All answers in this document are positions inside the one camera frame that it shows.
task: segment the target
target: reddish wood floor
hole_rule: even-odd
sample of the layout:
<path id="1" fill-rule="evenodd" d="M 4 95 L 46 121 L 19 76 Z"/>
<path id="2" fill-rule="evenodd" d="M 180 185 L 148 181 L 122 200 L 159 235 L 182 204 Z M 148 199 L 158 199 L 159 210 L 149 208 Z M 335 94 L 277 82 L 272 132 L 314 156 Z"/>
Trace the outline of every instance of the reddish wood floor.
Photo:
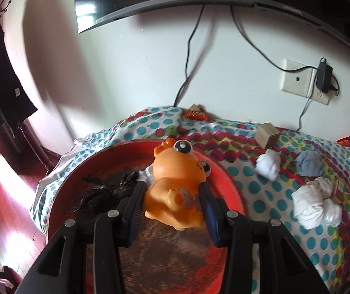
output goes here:
<path id="1" fill-rule="evenodd" d="M 29 217 L 44 167 L 31 159 L 30 171 L 19 176 L 0 157 L 0 270 L 7 265 L 24 277 L 43 250 L 45 238 Z"/>

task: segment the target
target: polka dot fabric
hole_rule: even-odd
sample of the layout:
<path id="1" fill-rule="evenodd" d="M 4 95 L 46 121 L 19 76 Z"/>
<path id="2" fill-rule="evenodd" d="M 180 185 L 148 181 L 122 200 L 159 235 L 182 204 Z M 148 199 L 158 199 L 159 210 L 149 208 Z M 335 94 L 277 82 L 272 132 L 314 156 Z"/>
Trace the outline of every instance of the polka dot fabric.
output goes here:
<path id="1" fill-rule="evenodd" d="M 43 233 L 47 232 L 48 212 L 59 186 L 68 173 L 92 154 L 116 143 L 143 138 L 189 140 L 194 148 L 217 160 L 234 178 L 253 220 L 280 219 L 304 249 L 331 293 L 337 293 L 350 274 L 350 148 L 331 141 L 281 130 L 274 148 L 280 155 L 280 174 L 271 182 L 255 173 L 255 162 L 264 153 L 254 139 L 256 125 L 213 120 L 200 122 L 185 118 L 174 107 L 153 107 L 132 115 L 111 129 L 77 140 L 76 147 L 63 158 L 55 171 L 43 180 L 31 216 Z M 319 225 L 305 230 L 293 216 L 291 194 L 307 177 L 297 174 L 295 159 L 305 150 L 318 151 L 325 166 L 323 177 L 345 183 L 343 219 L 338 228 Z M 259 292 L 259 251 L 253 249 L 253 293 Z"/>

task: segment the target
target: power adapter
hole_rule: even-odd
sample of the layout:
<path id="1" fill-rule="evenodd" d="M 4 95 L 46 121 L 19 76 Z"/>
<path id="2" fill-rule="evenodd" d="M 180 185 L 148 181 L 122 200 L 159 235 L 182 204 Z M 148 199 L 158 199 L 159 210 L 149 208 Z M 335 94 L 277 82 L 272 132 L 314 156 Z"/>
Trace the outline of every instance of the power adapter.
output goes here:
<path id="1" fill-rule="evenodd" d="M 331 77 L 333 74 L 333 68 L 327 64 L 325 58 L 322 58 L 319 62 L 319 67 L 316 72 L 316 87 L 327 94 L 330 90 L 333 90 L 337 93 L 338 89 L 331 85 Z"/>

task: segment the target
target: dirty basin bottom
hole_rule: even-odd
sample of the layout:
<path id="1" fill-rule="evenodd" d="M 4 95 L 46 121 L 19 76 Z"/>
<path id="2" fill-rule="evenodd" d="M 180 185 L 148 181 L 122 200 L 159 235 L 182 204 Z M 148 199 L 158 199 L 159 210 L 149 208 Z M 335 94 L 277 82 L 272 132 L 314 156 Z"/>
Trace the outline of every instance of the dirty basin bottom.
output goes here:
<path id="1" fill-rule="evenodd" d="M 93 293 L 92 248 L 88 245 L 87 293 Z M 119 252 L 130 294 L 217 293 L 226 256 L 226 249 L 216 248 L 206 229 L 176 231 L 146 218 L 133 245 Z"/>

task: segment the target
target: toy dinosaur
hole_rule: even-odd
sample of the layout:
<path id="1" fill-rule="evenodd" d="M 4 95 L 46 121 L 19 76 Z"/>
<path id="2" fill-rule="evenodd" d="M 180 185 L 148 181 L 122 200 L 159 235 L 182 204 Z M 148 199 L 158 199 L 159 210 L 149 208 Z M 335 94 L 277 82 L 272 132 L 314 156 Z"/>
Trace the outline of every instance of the toy dinosaur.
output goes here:
<path id="1" fill-rule="evenodd" d="M 144 198 L 145 216 L 177 230 L 203 227 L 198 186 L 210 174 L 210 165 L 193 153 L 187 140 L 168 138 L 154 150 L 155 182 Z"/>

